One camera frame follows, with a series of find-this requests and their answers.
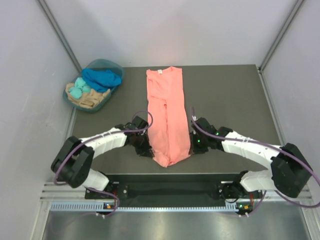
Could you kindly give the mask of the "pink t shirt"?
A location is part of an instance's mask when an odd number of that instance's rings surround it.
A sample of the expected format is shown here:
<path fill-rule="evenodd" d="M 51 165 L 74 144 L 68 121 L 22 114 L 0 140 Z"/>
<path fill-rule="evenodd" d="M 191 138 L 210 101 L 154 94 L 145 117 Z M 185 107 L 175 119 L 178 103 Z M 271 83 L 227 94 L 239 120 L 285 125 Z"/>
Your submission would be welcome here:
<path fill-rule="evenodd" d="M 147 110 L 151 127 L 148 139 L 153 160 L 166 168 L 190 154 L 188 119 L 185 110 L 183 70 L 170 66 L 166 69 L 146 71 Z"/>

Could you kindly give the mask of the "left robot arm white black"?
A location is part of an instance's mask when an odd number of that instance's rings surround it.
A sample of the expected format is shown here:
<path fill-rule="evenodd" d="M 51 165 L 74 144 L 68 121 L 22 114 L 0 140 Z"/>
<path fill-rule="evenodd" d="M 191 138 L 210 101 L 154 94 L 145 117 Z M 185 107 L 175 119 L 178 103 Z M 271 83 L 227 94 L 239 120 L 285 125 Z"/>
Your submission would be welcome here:
<path fill-rule="evenodd" d="M 116 186 L 102 172 L 93 170 L 93 159 L 113 149 L 132 146 L 139 156 L 153 157 L 149 144 L 150 124 L 134 116 L 127 124 L 118 124 L 92 137 L 67 138 L 51 164 L 56 186 L 84 187 L 90 199 L 115 199 Z"/>

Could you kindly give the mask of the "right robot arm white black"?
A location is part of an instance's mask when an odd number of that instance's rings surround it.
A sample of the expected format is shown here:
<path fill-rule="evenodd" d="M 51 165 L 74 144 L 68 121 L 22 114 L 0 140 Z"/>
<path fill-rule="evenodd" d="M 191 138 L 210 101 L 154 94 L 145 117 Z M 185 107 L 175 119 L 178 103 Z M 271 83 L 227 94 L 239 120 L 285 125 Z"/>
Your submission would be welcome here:
<path fill-rule="evenodd" d="M 224 197 L 245 198 L 255 191 L 277 191 L 286 197 L 297 198 L 312 176 L 310 165 L 294 144 L 280 146 L 259 142 L 228 127 L 216 129 L 203 117 L 192 117 L 191 126 L 193 154 L 204 154 L 209 149 L 219 150 L 265 168 L 241 171 L 232 183 L 221 188 Z"/>

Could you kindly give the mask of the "beige t shirt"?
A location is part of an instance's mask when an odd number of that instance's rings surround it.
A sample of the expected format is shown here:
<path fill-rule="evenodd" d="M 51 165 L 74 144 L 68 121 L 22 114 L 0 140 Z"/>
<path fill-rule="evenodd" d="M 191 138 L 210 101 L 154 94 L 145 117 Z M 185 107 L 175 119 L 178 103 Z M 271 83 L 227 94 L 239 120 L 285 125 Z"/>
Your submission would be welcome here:
<path fill-rule="evenodd" d="M 69 100 L 69 102 L 76 105 L 77 107 L 81 107 L 84 109 L 93 109 L 97 107 L 111 94 L 110 89 L 105 92 L 97 92 L 94 89 L 91 89 L 90 92 L 81 93 L 81 97 L 79 99 L 76 99 L 69 92 L 69 90 L 74 86 L 74 83 L 68 83 L 66 85 L 65 93 L 67 94 L 67 100 Z"/>

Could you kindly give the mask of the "teal laundry basket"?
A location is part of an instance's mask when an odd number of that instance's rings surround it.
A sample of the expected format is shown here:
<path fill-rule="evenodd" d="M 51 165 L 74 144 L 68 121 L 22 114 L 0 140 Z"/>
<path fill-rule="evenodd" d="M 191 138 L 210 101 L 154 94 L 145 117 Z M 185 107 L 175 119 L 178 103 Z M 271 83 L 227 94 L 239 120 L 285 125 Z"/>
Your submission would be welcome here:
<path fill-rule="evenodd" d="M 125 75 L 125 70 L 123 69 L 123 67 L 121 67 L 120 65 L 118 65 L 118 64 L 116 64 L 116 63 L 114 63 L 114 62 L 112 62 L 110 60 L 106 60 L 106 59 L 96 59 L 96 60 L 92 61 L 89 65 L 87 65 L 87 67 L 84 68 L 84 69 L 92 69 L 92 70 L 95 70 L 95 71 L 111 70 L 112 72 L 114 72 L 115 74 L 120 76 L 122 78 L 122 81 L 123 81 L 123 78 L 124 78 L 124 75 Z M 82 78 L 82 71 L 70 83 L 74 84 L 77 78 Z M 72 106 L 72 107 L 74 107 L 74 108 L 76 108 L 76 109 L 78 109 L 80 111 L 87 112 L 87 113 L 95 113 L 95 112 L 98 112 L 103 107 L 103 105 L 110 99 L 110 97 L 113 95 L 113 93 L 117 90 L 117 88 L 119 86 L 120 85 L 118 85 L 117 87 L 111 88 L 110 89 L 111 94 L 106 97 L 106 100 L 103 100 L 102 103 L 100 103 L 97 107 L 94 107 L 92 109 L 85 109 L 85 108 L 76 106 L 75 104 L 69 102 L 69 100 L 67 100 L 67 94 L 65 92 L 66 89 L 64 90 L 64 92 L 62 94 L 62 98 L 70 106 Z"/>

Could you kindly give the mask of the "blue t shirt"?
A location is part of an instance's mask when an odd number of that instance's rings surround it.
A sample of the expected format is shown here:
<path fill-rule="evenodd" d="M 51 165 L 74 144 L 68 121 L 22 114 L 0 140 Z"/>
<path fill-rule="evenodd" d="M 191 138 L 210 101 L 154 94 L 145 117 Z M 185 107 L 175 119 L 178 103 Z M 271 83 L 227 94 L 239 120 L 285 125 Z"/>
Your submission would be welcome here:
<path fill-rule="evenodd" d="M 122 78 L 109 69 L 96 71 L 85 68 L 81 75 L 86 84 L 99 93 L 104 93 L 122 84 Z"/>

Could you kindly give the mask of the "light turquoise t shirt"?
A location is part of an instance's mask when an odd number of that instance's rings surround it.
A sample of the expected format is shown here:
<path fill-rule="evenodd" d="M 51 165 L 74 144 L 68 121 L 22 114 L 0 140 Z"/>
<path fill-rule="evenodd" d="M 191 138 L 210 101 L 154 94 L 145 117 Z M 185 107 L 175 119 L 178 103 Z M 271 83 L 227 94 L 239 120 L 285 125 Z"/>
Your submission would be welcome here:
<path fill-rule="evenodd" d="M 90 93 L 91 87 L 85 82 L 82 77 L 78 77 L 74 85 L 67 91 L 74 99 L 80 99 L 83 94 Z"/>

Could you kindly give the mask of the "aluminium rail front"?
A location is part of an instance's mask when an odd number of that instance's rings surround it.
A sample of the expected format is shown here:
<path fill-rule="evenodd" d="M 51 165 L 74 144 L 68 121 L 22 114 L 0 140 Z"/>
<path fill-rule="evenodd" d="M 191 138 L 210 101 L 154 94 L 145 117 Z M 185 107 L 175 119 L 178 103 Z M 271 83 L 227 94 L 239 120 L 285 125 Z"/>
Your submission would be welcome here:
<path fill-rule="evenodd" d="M 42 189 L 40 198 L 43 200 L 84 200 L 86 189 L 84 187 L 71 188 L 67 185 L 57 186 L 53 182 L 46 182 Z M 282 199 L 275 191 L 268 191 L 265 199 L 282 201 Z M 297 198 L 289 198 L 292 201 L 307 201 L 312 199 L 312 195 L 305 187 Z"/>

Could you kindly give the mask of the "left aluminium frame post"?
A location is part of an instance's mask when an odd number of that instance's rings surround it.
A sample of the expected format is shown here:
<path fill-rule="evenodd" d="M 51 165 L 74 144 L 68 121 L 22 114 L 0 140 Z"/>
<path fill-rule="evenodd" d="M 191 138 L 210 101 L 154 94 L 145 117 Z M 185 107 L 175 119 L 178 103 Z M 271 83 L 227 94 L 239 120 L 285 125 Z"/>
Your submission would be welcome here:
<path fill-rule="evenodd" d="M 74 53 L 74 51 L 71 48 L 71 45 L 69 44 L 65 34 L 63 33 L 58 21 L 56 20 L 50 6 L 48 5 L 46 0 L 36 0 L 36 3 L 38 4 L 39 8 L 43 12 L 45 18 L 49 22 L 50 26 L 52 27 L 55 35 L 57 36 L 58 40 L 60 41 L 65 53 L 69 57 L 71 63 L 75 67 L 78 73 L 82 71 L 82 67 Z"/>

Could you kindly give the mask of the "aluminium frame post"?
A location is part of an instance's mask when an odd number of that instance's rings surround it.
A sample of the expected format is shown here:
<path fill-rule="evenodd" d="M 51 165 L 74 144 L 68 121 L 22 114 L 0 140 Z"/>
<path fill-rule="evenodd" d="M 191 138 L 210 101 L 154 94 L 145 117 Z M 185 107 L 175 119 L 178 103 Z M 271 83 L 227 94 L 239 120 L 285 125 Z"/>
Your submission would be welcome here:
<path fill-rule="evenodd" d="M 268 63 L 270 62 L 270 60 L 272 59 L 272 57 L 275 54 L 276 50 L 280 46 L 280 44 L 281 44 L 282 40 L 284 39 L 287 31 L 289 30 L 289 28 L 293 24 L 295 18 L 299 14 L 299 11 L 301 10 L 301 8 L 305 4 L 305 2 L 306 2 L 305 0 L 296 0 L 294 2 L 293 6 L 291 7 L 291 9 L 290 9 L 290 11 L 288 13 L 288 15 L 284 19 L 284 22 L 280 25 L 280 29 L 279 29 L 278 33 L 276 34 L 276 36 L 275 36 L 270 48 L 266 52 L 266 55 L 264 56 L 261 64 L 257 68 L 259 74 L 262 74 L 263 71 L 265 70 L 265 68 L 267 67 Z"/>
<path fill-rule="evenodd" d="M 38 4 L 39 8 L 43 12 L 45 18 L 49 22 L 50 26 L 52 27 L 55 35 L 57 36 L 58 40 L 60 41 L 65 53 L 69 57 L 71 63 L 75 67 L 78 73 L 82 71 L 82 67 L 74 53 L 74 51 L 71 48 L 71 45 L 69 44 L 65 34 L 63 33 L 58 21 L 56 20 L 50 6 L 48 5 L 46 0 L 36 0 L 36 3 Z"/>

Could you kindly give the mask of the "right aluminium frame post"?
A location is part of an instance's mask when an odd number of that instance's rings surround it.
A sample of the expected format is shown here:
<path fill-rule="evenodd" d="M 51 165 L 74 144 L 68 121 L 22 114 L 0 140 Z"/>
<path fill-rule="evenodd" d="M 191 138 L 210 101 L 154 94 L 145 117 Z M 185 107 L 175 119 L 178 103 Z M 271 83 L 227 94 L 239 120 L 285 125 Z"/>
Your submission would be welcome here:
<path fill-rule="evenodd" d="M 290 11 L 288 13 L 288 15 L 284 19 L 284 22 L 280 25 L 280 29 L 279 29 L 278 33 L 276 34 L 276 36 L 275 36 L 270 48 L 266 52 L 266 55 L 264 56 L 261 64 L 257 68 L 259 74 L 262 74 L 263 71 L 265 70 L 265 68 L 267 67 L 268 63 L 270 62 L 270 60 L 272 59 L 272 57 L 275 54 L 276 50 L 280 46 L 280 44 L 281 44 L 282 40 L 284 39 L 287 31 L 289 30 L 289 28 L 293 24 L 295 18 L 299 14 L 299 11 L 301 10 L 301 8 L 305 4 L 305 2 L 306 2 L 305 0 L 296 0 L 294 2 L 293 6 L 291 7 L 291 9 L 290 9 Z"/>

